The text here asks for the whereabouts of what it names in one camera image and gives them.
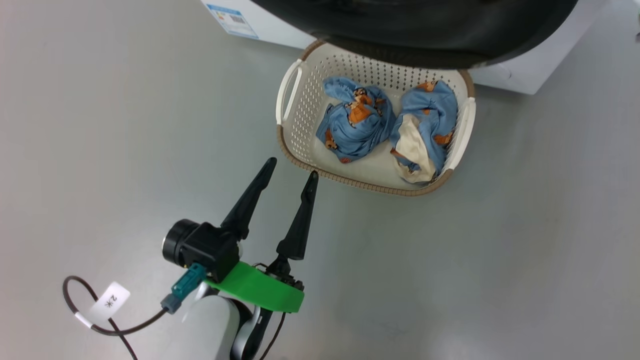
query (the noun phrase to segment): barcode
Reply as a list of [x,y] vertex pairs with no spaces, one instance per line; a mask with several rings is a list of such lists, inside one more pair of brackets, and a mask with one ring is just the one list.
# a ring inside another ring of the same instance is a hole
[[240,17],[240,16],[233,16],[233,15],[229,15],[229,16],[231,16],[231,19],[232,19],[234,22],[239,22],[240,24],[244,24],[244,19],[243,19],[242,17]]

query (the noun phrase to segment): basket handle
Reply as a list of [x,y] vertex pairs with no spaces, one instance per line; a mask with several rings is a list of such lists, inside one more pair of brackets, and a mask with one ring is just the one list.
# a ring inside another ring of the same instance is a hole
[[464,109],[462,110],[462,117],[460,118],[460,128],[458,129],[460,136],[462,137],[455,145],[453,151],[454,157],[449,165],[451,170],[455,169],[458,166],[460,159],[462,159],[462,154],[464,154],[467,149],[467,144],[469,144],[469,139],[471,138],[471,130],[473,130],[474,122],[476,121],[476,98],[469,97],[463,106]]
[[[284,74],[284,78],[282,78],[282,82],[280,83],[280,90],[278,91],[278,98],[276,99],[276,123],[278,125],[282,125],[282,122],[287,120],[289,112],[291,111],[291,106],[293,106],[293,97],[296,95],[300,79],[302,78],[302,68],[300,67],[300,64],[302,64],[302,60],[300,59],[297,59],[296,62],[291,64],[289,70]],[[287,100],[287,109],[284,110],[285,93],[287,92],[287,89],[291,84],[291,80],[293,79],[293,74],[296,71],[296,82],[293,84],[291,95]]]

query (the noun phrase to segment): black cable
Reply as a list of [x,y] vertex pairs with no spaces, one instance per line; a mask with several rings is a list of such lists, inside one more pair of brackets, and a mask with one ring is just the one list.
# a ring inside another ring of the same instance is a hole
[[282,324],[284,324],[284,316],[287,313],[282,313],[282,317],[280,319],[280,323],[278,324],[278,328],[276,329],[276,333],[273,335],[273,339],[271,339],[271,342],[269,343],[269,345],[267,346],[267,349],[264,351],[264,353],[262,354],[262,356],[260,357],[260,360],[264,360],[264,358],[267,356],[267,354],[269,353],[269,350],[271,350],[271,347],[273,346],[273,343],[276,342],[276,339],[278,337],[278,334],[280,334],[280,329],[282,329]]
[[[98,301],[98,299],[99,299],[98,295],[96,295],[95,291],[92,289],[91,285],[89,285],[88,282],[86,282],[83,278],[81,278],[79,276],[74,276],[74,275],[68,276],[65,279],[65,281],[62,283],[62,295],[64,296],[65,302],[67,303],[67,306],[69,307],[71,312],[73,312],[74,314],[78,313],[78,308],[76,307],[74,302],[71,300],[71,296],[69,296],[69,282],[70,281],[77,281],[80,284],[82,284],[82,286],[84,286],[84,288],[87,291],[89,291],[89,294],[91,294],[91,297],[93,298],[93,301]],[[98,333],[102,334],[102,335],[120,337],[120,339],[124,343],[124,346],[127,347],[127,350],[131,354],[131,357],[133,358],[133,360],[138,360],[138,357],[136,357],[136,354],[133,352],[133,349],[131,348],[131,345],[129,344],[127,339],[125,339],[124,336],[132,334],[132,333],[134,333],[134,332],[136,332],[138,330],[142,330],[142,329],[146,328],[147,326],[149,326],[152,323],[154,323],[156,320],[160,319],[160,317],[162,317],[166,312],[167,312],[167,309],[163,308],[158,314],[156,314],[151,319],[147,320],[146,322],[141,323],[138,326],[134,326],[134,327],[132,327],[130,329],[127,329],[127,330],[120,330],[118,328],[118,326],[116,325],[116,323],[111,318],[109,318],[109,324],[111,324],[111,326],[113,327],[114,331],[103,329],[102,327],[99,327],[98,325],[95,325],[95,324],[93,324],[91,326],[91,329],[94,330],[95,332],[98,332]]]

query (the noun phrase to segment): blue clothing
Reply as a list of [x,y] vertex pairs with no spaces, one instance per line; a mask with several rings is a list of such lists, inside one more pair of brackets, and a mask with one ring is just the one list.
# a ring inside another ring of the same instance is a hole
[[389,137],[396,116],[382,90],[334,76],[325,79],[324,92],[342,103],[327,106],[316,137],[341,162],[362,158]]
[[[394,149],[400,139],[399,129],[405,114],[412,114],[420,121],[418,131],[427,148],[429,159],[433,161],[436,168],[435,175],[439,175],[444,168],[447,150],[445,146],[438,145],[433,137],[436,135],[446,136],[456,127],[458,117],[456,95],[443,81],[438,81],[431,92],[426,91],[426,86],[422,85],[406,92],[402,96],[402,113],[398,116],[398,121],[389,136],[389,141]],[[400,164],[409,167],[412,172],[420,170],[418,164],[406,158],[396,156],[396,159]]]

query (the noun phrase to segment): beige plastic basket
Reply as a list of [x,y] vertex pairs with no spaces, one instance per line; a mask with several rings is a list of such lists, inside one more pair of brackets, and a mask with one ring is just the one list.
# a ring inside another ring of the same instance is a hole
[[[396,115],[401,111],[400,98],[407,90],[425,81],[446,81],[458,100],[458,120],[440,176],[426,186],[402,180],[394,168],[389,141],[358,161],[341,163],[316,138],[327,105],[338,103],[324,93],[323,80],[330,76],[346,76],[365,86],[380,87],[391,100]],[[466,71],[393,65],[317,41],[305,49],[282,79],[276,101],[278,142],[291,162],[329,179],[375,192],[423,195],[442,186],[458,166],[476,118],[474,96],[474,85]]]

